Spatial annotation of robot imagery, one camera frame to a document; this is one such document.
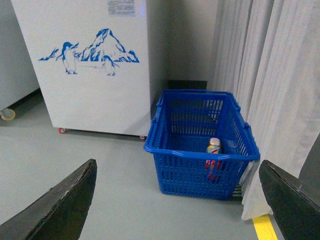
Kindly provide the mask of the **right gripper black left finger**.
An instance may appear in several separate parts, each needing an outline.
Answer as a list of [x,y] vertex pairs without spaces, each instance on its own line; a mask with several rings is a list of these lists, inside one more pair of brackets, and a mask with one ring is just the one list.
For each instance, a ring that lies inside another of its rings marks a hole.
[[92,204],[97,162],[89,159],[27,208],[2,223],[2,240],[78,240]]

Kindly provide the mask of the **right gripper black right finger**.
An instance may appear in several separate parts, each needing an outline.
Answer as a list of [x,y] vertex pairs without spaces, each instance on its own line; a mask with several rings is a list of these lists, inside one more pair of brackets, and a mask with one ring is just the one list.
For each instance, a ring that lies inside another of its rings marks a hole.
[[286,240],[320,238],[320,190],[263,160],[259,179],[267,204]]

